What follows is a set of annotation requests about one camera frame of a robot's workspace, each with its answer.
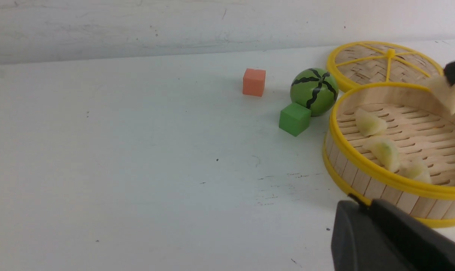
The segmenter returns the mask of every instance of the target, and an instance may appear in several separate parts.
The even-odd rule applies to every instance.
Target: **wooden block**
[[[429,199],[424,197],[419,197],[415,206],[413,206],[410,216],[416,218],[426,218],[429,214],[432,207],[434,207],[436,199]]]
[[[266,71],[247,69],[243,77],[243,94],[261,97],[264,92]]]
[[[450,204],[450,207],[445,212],[442,219],[453,219],[453,218],[455,218],[455,201],[453,201],[452,204]]]
[[[279,128],[296,137],[310,126],[310,119],[311,110],[292,103],[281,110]]]
[[[427,219],[441,219],[443,215],[447,212],[448,208],[453,201],[444,201],[442,199],[437,199],[434,206],[427,215]]]
[[[402,192],[400,190],[395,189],[391,186],[386,186],[385,190],[383,191],[383,194],[381,195],[381,199],[384,199],[389,203],[396,205],[401,195]]]
[[[370,183],[368,184],[365,190],[365,197],[367,199],[379,199],[383,190],[385,189],[386,184],[379,182],[378,180],[371,178]]]
[[[417,195],[402,192],[400,199],[398,199],[397,207],[405,213],[410,214],[413,210],[413,207],[415,206],[415,203],[417,203],[417,200]]]

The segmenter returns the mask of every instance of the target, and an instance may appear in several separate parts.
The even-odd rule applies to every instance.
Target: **bamboo steamer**
[[[400,159],[421,157],[434,184],[389,172],[361,147],[368,137],[355,125],[358,107],[389,123],[385,134],[395,142]],[[455,226],[455,114],[446,113],[428,89],[387,82],[348,91],[331,112],[323,157],[346,194],[353,193],[367,204],[385,199],[433,228]]]
[[[443,74],[434,60],[410,48],[379,41],[349,43],[331,52],[328,71],[343,92],[376,82],[423,85],[433,75]]]

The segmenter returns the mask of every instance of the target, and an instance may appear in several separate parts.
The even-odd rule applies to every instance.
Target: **green cube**
[[[297,103],[292,103],[281,110],[279,128],[296,137],[309,127],[310,118],[311,110]]]

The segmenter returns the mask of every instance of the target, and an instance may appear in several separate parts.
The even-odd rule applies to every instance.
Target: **orange cube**
[[[265,81],[265,70],[247,69],[243,77],[243,94],[261,97],[264,92]]]

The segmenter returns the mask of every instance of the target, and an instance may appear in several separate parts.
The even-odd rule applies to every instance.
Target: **watermelon stripe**
[[[321,91],[323,82],[319,82],[318,86],[313,89],[313,97],[306,102],[306,108],[311,109],[311,105],[316,101],[319,91]]]
[[[321,78],[321,76],[319,76],[319,72],[315,69],[308,69],[310,71],[312,71],[318,78]]]
[[[300,78],[298,80],[294,80],[293,83],[291,84],[291,86],[294,86],[295,84],[299,84],[299,83],[307,83],[307,82],[314,82],[314,81],[319,81],[319,78],[316,78],[316,77],[303,77],[303,78]]]
[[[333,86],[330,83],[326,82],[326,81],[323,81],[323,84],[325,84],[326,87],[329,89],[329,91],[331,91],[333,93],[333,98],[336,101],[336,99],[338,98],[338,93],[333,88]]]

